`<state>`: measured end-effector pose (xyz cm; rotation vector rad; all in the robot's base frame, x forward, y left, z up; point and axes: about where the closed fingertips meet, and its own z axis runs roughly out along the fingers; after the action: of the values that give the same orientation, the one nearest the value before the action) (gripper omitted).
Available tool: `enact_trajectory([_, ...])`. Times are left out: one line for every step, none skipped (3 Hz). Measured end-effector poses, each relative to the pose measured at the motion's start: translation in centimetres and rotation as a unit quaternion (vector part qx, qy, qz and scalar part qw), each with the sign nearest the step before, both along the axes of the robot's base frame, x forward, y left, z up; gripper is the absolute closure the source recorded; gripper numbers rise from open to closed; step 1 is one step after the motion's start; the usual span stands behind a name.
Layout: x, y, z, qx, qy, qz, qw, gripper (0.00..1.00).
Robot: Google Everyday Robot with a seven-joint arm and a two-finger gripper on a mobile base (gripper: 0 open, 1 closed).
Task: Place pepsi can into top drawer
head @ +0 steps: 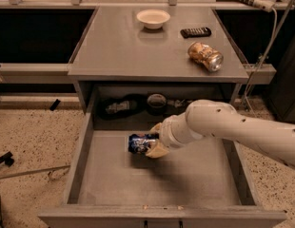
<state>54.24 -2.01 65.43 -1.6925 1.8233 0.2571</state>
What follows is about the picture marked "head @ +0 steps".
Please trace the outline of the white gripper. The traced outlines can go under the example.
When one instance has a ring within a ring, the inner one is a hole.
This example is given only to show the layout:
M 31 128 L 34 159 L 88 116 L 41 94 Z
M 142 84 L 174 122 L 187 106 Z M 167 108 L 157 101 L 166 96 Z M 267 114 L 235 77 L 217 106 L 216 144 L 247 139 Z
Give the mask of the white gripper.
M 162 123 L 154 125 L 149 132 L 159 133 L 159 140 L 147 149 L 146 156 L 152 159 L 164 157 L 169 153 L 168 148 L 181 148 L 187 144 L 201 140 L 203 136 L 194 132 L 187 125 L 186 114 L 172 115 Z

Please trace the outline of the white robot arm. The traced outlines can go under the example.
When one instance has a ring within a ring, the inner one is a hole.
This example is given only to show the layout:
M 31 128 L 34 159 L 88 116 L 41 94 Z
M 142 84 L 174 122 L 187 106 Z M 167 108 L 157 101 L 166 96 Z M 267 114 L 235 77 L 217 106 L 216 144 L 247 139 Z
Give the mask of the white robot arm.
M 184 113 L 164 119 L 150 132 L 159 135 L 147 149 L 146 155 L 153 159 L 165 156 L 173 148 L 213 137 L 240 143 L 295 169 L 295 124 L 247 117 L 231 104 L 194 101 Z

